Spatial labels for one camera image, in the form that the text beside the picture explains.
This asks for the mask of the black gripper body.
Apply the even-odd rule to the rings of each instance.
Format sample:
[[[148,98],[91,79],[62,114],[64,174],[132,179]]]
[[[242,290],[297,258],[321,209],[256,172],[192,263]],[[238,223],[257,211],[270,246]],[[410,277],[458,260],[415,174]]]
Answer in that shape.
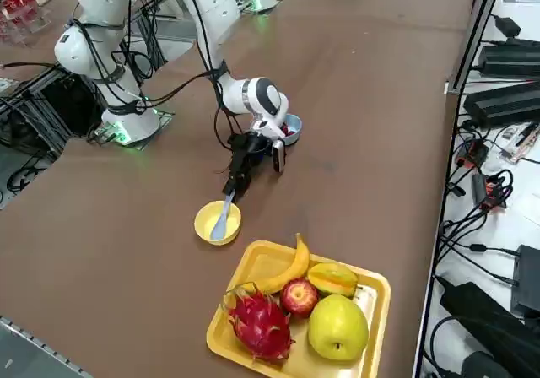
[[[269,146],[269,139],[256,132],[233,133],[229,137],[232,164],[260,164]]]

